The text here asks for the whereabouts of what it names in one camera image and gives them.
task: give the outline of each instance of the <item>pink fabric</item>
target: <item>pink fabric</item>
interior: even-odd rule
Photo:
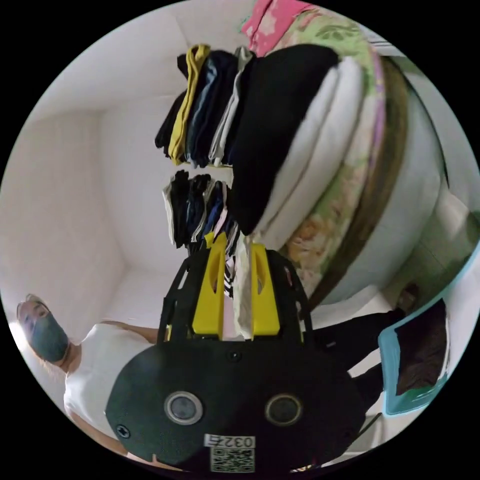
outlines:
[[[305,10],[316,5],[298,0],[257,0],[251,17],[241,31],[250,39],[248,48],[257,57],[270,52],[295,20]]]

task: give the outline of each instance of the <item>black pants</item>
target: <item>black pants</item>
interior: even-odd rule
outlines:
[[[378,349],[378,338],[382,330],[404,317],[405,313],[400,308],[386,313],[372,313],[337,325],[318,328],[313,331],[313,338],[318,348],[328,352],[346,370],[350,370]],[[367,412],[384,389],[381,363],[354,377],[354,381]]]

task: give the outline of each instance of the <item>face mask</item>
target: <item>face mask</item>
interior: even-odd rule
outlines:
[[[50,312],[36,319],[30,345],[42,359],[51,363],[59,362],[65,357],[69,343],[64,329]]]

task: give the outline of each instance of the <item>white top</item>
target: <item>white top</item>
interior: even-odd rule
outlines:
[[[107,323],[95,325],[81,343],[80,365],[66,376],[65,409],[117,439],[105,416],[110,393],[122,368],[151,346],[138,333]]]

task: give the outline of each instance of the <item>white wall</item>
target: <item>white wall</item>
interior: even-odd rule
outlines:
[[[81,340],[121,281],[125,262],[101,188],[98,132],[98,116],[72,113],[18,137],[0,189],[0,291],[9,322],[35,293]],[[61,406],[63,382],[28,351],[25,360]]]
[[[158,328],[164,297],[173,278],[153,271],[128,270],[104,318],[139,327]]]
[[[170,244],[162,189],[179,168],[154,140],[173,101],[128,103],[106,112],[100,125],[103,188],[125,258],[131,266],[170,275],[170,281],[187,251]],[[205,173],[227,182],[232,178],[229,168],[195,170],[195,175]]]
[[[46,90],[29,122],[59,113],[106,110],[175,93],[185,81],[177,56],[195,43],[233,52],[254,0],[190,0],[158,8],[111,31],[79,55]]]

